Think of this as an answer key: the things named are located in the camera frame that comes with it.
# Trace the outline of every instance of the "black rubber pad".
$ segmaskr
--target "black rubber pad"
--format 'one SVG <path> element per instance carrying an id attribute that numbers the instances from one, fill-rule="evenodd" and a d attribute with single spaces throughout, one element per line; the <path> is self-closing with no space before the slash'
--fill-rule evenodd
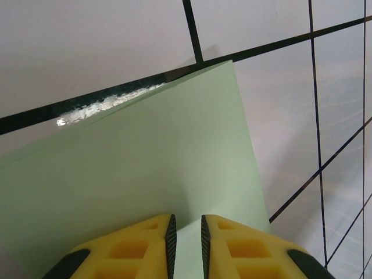
<path id="1" fill-rule="evenodd" d="M 69 279 L 91 251 L 81 249 L 64 256 L 42 279 Z"/>
<path id="2" fill-rule="evenodd" d="M 209 278 L 210 232 L 205 215 L 202 215 L 202 253 L 204 279 Z"/>
<path id="3" fill-rule="evenodd" d="M 174 262 L 176 260 L 177 227 L 176 216 L 172 214 L 165 233 L 165 252 L 167 256 L 168 279 L 173 279 Z"/>
<path id="4" fill-rule="evenodd" d="M 287 253 L 308 279 L 335 279 L 313 256 L 298 250 Z"/>

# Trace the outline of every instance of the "yellow foam pad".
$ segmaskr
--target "yellow foam pad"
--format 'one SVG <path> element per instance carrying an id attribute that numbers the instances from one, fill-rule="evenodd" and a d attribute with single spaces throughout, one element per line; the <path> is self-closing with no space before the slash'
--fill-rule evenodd
<path id="1" fill-rule="evenodd" d="M 206 279 L 306 279 L 287 251 L 303 248 L 217 215 L 202 217 Z"/>
<path id="2" fill-rule="evenodd" d="M 71 279 L 168 278 L 165 236 L 172 217 L 159 215 L 74 248 L 72 252 L 89 249 L 90 254 Z M 175 223 L 172 230 L 175 237 Z M 176 239 L 170 242 L 175 249 Z"/>

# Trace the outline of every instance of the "green panel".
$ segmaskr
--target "green panel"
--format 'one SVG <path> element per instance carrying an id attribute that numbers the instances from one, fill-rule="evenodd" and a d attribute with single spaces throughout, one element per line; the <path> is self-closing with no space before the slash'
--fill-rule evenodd
<path id="1" fill-rule="evenodd" d="M 161 213 L 175 213 L 178 228 L 209 213 L 269 227 L 232 62 L 67 127 L 0 167 L 0 241 L 35 278 L 74 246 Z"/>

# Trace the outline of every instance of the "tile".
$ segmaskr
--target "tile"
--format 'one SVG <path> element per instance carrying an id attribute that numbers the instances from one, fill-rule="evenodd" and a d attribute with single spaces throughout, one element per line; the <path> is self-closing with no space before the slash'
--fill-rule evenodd
<path id="1" fill-rule="evenodd" d="M 321 161 L 363 125 L 363 25 L 315 38 Z"/>
<path id="2" fill-rule="evenodd" d="M 372 278 L 372 263 L 370 263 L 364 271 L 364 279 Z"/>
<path id="3" fill-rule="evenodd" d="M 328 264 L 328 271 L 337 279 L 359 278 L 363 272 L 362 215 L 347 234 Z"/>
<path id="4" fill-rule="evenodd" d="M 269 214 L 318 170 L 310 41 L 234 63 Z"/>
<path id="5" fill-rule="evenodd" d="M 191 3 L 204 60 L 310 31 L 307 1 L 191 0 Z"/>
<path id="6" fill-rule="evenodd" d="M 366 23 L 366 121 L 371 117 L 372 117 L 372 21 L 369 21 Z"/>
<path id="7" fill-rule="evenodd" d="M 64 126 L 57 126 L 56 119 L 52 119 L 14 132 L 0 135 L 0 156 L 41 140 L 42 138 L 56 133 L 63 128 Z"/>
<path id="8" fill-rule="evenodd" d="M 1 1 L 0 37 L 0 117 L 195 63 L 182 1 Z"/>
<path id="9" fill-rule="evenodd" d="M 372 195 L 372 122 L 365 129 L 364 146 L 364 200 Z"/>
<path id="10" fill-rule="evenodd" d="M 372 200 L 364 207 L 364 264 L 372 255 Z"/>
<path id="11" fill-rule="evenodd" d="M 312 0 L 314 30 L 364 17 L 364 0 Z"/>
<path id="12" fill-rule="evenodd" d="M 362 209 L 362 133 L 323 170 L 323 197 L 325 238 L 330 257 Z"/>
<path id="13" fill-rule="evenodd" d="M 271 233 L 304 247 L 325 264 L 319 177 L 272 222 Z"/>
<path id="14" fill-rule="evenodd" d="M 366 0 L 366 16 L 372 16 L 372 0 Z"/>

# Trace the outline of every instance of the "black grout line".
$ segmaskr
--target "black grout line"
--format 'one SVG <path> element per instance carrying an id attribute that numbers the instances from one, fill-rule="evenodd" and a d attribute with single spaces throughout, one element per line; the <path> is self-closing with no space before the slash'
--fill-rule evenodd
<path id="1" fill-rule="evenodd" d="M 286 209 L 294 200 L 298 197 L 299 194 L 303 190 L 306 189 L 306 187 L 313 182 L 313 180 L 318 176 L 319 171 L 316 171 L 308 180 L 305 182 L 300 189 L 298 189 L 270 218 L 269 222 L 272 223 L 283 211 Z"/>
<path id="2" fill-rule="evenodd" d="M 191 0 L 183 0 L 187 25 L 190 32 L 192 48 L 194 49 L 195 61 L 196 63 L 203 62 L 203 53 L 199 42 L 198 31 L 196 29 L 196 23 L 194 18 L 194 13 L 192 11 Z"/>
<path id="3" fill-rule="evenodd" d="M 335 250 L 333 251 L 332 255 L 330 256 L 330 258 L 328 259 L 328 262 L 326 263 L 329 264 L 331 259 L 333 258 L 333 256 L 336 254 L 338 248 L 341 246 L 342 242 L 345 240 L 347 234 L 350 232 L 350 230 L 352 229 L 353 225 L 355 224 L 356 220 L 358 219 L 358 217 L 360 216 L 360 214 L 364 211 L 364 208 L 367 206 L 368 202 L 370 201 L 370 199 L 372 198 L 372 194 L 368 197 L 368 200 L 366 201 L 366 203 L 363 204 L 362 206 L 362 209 L 359 211 L 359 213 L 357 214 L 357 216 L 355 217 L 354 221 L 351 223 L 350 227 L 348 228 L 348 230 L 346 231 L 346 233 L 344 234 L 344 236 L 342 237 L 342 239 L 340 240 L 340 242 L 338 243 L 337 247 L 335 248 Z"/>
<path id="4" fill-rule="evenodd" d="M 309 0 L 309 19 L 310 19 L 310 32 L 313 34 L 313 8 L 312 0 Z M 312 63 L 313 63 L 313 81 L 314 81 L 314 103 L 315 103 L 315 120 L 316 120 L 316 136 L 318 144 L 318 166 L 319 166 L 319 186 L 320 186 L 320 207 L 321 207 L 321 223 L 323 229 L 323 252 L 325 268 L 327 268 L 327 241 L 326 241 L 326 218 L 324 217 L 324 195 L 323 195 L 323 175 L 321 172 L 321 149 L 320 149 L 320 125 L 319 125 L 319 105 L 318 105 L 318 89 L 316 79 L 316 63 L 315 63 L 315 45 L 314 38 L 311 38 L 312 47 Z"/>
<path id="5" fill-rule="evenodd" d="M 368 119 L 368 121 L 366 121 L 366 123 L 361 127 L 359 128 L 355 134 L 353 134 L 350 139 L 348 139 L 343 146 L 341 146 L 333 155 L 332 157 L 330 157 L 326 163 L 324 165 L 322 165 L 321 167 L 321 171 L 323 171 L 337 156 L 338 154 L 340 154 L 340 152 L 342 150 L 345 149 L 345 147 L 358 135 L 358 133 L 360 133 L 363 129 L 363 127 L 366 127 L 368 124 L 370 124 L 372 122 L 372 117 Z M 282 207 L 280 207 L 269 219 L 270 223 L 272 223 L 283 211 L 284 209 L 286 209 L 294 200 L 295 198 L 297 198 L 297 196 L 299 194 L 301 194 L 301 192 L 303 190 L 306 189 L 306 187 L 315 179 L 315 177 L 320 173 L 320 170 L 317 170 L 308 180 L 307 182 L 305 182 L 301 187 L 300 189 L 298 189 L 283 205 Z"/>
<path id="6" fill-rule="evenodd" d="M 185 8 L 187 8 L 188 5 L 189 7 L 191 7 L 191 3 L 189 0 L 184 0 L 184 3 L 186 3 Z M 164 73 L 156 74 L 154 76 L 141 78 L 139 80 L 131 81 L 129 83 L 117 85 L 117 86 L 110 87 L 110 88 L 100 90 L 97 92 L 92 92 L 89 94 L 85 94 L 85 95 L 81 95 L 75 98 L 64 100 L 61 102 L 53 103 L 50 105 L 42 106 L 39 108 L 27 110 L 25 112 L 20 112 L 14 115 L 0 118 L 0 135 L 57 118 L 63 115 L 64 113 L 70 112 L 73 109 L 78 109 L 78 108 L 81 108 L 82 106 L 87 106 L 94 102 L 102 101 L 107 96 L 112 96 L 112 95 L 117 95 L 117 94 L 120 94 L 120 95 L 126 94 L 133 90 L 146 87 L 149 85 L 169 82 L 181 76 L 184 76 L 186 74 L 193 73 L 196 70 L 200 70 L 200 69 L 203 69 L 209 66 L 213 66 L 221 62 L 226 62 L 228 60 L 232 60 L 233 62 L 241 61 L 241 60 L 244 60 L 244 59 L 256 56 L 256 55 L 264 54 L 266 52 L 275 51 L 276 49 L 298 44 L 300 42 L 310 40 L 311 38 L 314 38 L 314 37 L 323 36 L 323 35 L 333 33 L 333 32 L 348 28 L 348 27 L 352 27 L 360 23 L 367 22 L 369 20 L 372 20 L 372 16 L 366 17 L 365 20 L 364 18 L 362 18 L 358 20 L 353 20 L 351 22 L 332 26 L 329 28 L 325 28 L 322 30 L 318 30 L 318 31 L 315 31 L 313 35 L 311 33 L 306 33 L 306 34 L 302 34 L 296 37 L 273 42 L 271 44 L 258 46 L 256 48 L 247 49 L 245 51 L 232 53 L 229 55 L 225 55 L 219 58 L 214 58 L 212 60 L 207 60 L 204 62 L 200 62 L 202 58 L 197 58 L 195 56 L 196 61 L 200 63 L 186 66 L 186 67 L 181 67 L 181 68 L 171 70 L 171 71 L 166 71 Z M 201 54 L 198 54 L 198 53 L 201 53 L 201 51 L 200 52 L 197 51 L 195 55 L 201 56 Z"/>
<path id="7" fill-rule="evenodd" d="M 365 179 L 365 171 L 366 171 L 366 128 L 364 126 L 364 123 L 366 121 L 366 6 L 367 6 L 367 1 L 364 0 L 364 23 L 363 23 L 363 205 L 365 203 L 364 200 L 364 194 L 365 194 L 365 185 L 366 185 L 366 179 Z M 362 236 L 362 243 L 363 243 L 363 269 L 364 269 L 364 264 L 365 264 L 365 256 L 364 256 L 364 251 L 365 251 L 365 228 L 364 228 L 364 222 L 365 222 L 365 212 L 364 212 L 364 207 L 363 207 L 363 236 Z"/>

